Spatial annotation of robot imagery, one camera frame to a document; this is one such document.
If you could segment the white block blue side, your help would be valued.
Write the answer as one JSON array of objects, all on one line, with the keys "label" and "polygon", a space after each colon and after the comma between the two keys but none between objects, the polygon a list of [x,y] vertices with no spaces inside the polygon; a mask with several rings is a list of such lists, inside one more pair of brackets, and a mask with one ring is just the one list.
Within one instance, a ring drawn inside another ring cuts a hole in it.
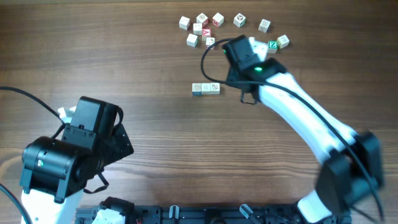
[{"label": "white block blue side", "polygon": [[192,84],[192,95],[193,96],[201,96],[201,83],[193,83]]}]

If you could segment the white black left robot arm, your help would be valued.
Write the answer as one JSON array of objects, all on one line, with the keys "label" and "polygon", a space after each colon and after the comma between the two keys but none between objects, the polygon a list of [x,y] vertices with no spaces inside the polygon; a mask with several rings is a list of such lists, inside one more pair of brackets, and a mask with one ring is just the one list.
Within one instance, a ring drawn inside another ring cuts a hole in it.
[{"label": "white black left robot arm", "polygon": [[61,139],[42,136],[22,154],[22,204],[24,223],[70,223],[87,182],[98,176],[103,186],[104,168],[134,149],[122,124],[123,110],[114,104],[82,96],[72,116],[60,115]]}]

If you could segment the white block green side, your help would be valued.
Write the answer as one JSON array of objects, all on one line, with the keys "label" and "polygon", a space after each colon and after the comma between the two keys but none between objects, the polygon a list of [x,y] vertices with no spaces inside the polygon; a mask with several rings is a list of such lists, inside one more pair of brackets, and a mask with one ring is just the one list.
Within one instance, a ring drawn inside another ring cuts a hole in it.
[{"label": "white block green side", "polygon": [[209,95],[211,93],[211,84],[210,83],[202,83],[201,84],[201,93],[202,93],[202,95]]}]

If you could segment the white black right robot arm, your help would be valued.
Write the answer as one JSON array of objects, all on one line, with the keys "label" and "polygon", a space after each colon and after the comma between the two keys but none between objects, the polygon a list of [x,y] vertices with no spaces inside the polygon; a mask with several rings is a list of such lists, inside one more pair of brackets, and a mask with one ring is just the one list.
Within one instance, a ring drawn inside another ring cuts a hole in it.
[{"label": "white black right robot arm", "polygon": [[222,46],[230,63],[226,82],[278,113],[308,144],[321,165],[315,188],[298,201],[308,223],[342,215],[384,185],[380,143],[338,121],[299,86],[264,44],[243,35]]}]

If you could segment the white block plain picture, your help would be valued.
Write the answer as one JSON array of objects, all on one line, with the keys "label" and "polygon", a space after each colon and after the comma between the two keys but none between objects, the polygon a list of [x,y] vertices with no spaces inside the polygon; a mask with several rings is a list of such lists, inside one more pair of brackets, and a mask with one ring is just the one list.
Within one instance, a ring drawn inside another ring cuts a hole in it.
[{"label": "white block plain picture", "polygon": [[266,33],[268,31],[268,29],[270,28],[271,22],[266,20],[266,19],[262,19],[262,21],[259,24],[259,28],[258,30]]}]

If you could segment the white block leaf picture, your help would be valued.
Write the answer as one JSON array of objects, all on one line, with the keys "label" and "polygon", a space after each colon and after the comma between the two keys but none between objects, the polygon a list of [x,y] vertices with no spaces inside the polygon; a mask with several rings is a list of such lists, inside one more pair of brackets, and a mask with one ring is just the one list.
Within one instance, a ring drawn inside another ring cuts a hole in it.
[{"label": "white block leaf picture", "polygon": [[220,84],[219,83],[211,83],[210,93],[212,95],[219,95],[220,94]]}]

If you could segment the green letter Z block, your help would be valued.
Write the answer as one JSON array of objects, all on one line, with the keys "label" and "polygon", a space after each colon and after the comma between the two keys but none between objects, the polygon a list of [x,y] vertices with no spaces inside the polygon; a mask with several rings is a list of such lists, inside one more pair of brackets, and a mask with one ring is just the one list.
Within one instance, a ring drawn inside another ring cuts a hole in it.
[{"label": "green letter Z block", "polygon": [[268,41],[268,52],[270,54],[276,53],[278,48],[279,47],[278,47],[278,42],[277,41],[275,41],[275,40]]}]

